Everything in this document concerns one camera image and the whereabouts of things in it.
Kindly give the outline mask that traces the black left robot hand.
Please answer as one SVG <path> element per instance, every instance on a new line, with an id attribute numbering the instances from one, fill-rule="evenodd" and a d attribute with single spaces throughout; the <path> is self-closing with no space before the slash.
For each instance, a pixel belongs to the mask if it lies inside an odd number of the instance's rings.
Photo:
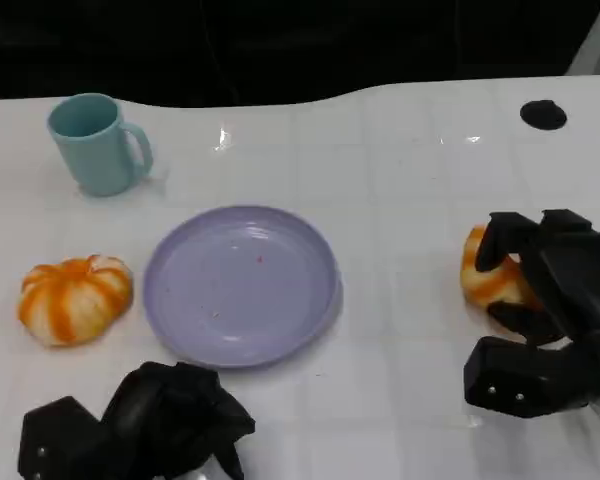
<path id="1" fill-rule="evenodd" d="M 119 446 L 122 479 L 175 479 L 214 457 L 231 479 L 244 472 L 236 442 L 255 420 L 213 370 L 146 362 L 123 379 L 101 423 Z"/>

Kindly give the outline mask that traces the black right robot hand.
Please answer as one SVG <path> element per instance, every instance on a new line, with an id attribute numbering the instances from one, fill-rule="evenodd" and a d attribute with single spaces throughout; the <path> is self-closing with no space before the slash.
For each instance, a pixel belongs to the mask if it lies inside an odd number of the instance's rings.
<path id="1" fill-rule="evenodd" d="M 600 347 L 600 232 L 568 209 L 548 209 L 535 222 L 517 212 L 493 212 L 474 266 L 493 273 L 513 265 L 527 298 L 489 300 L 486 312 L 529 345 L 567 338 Z"/>

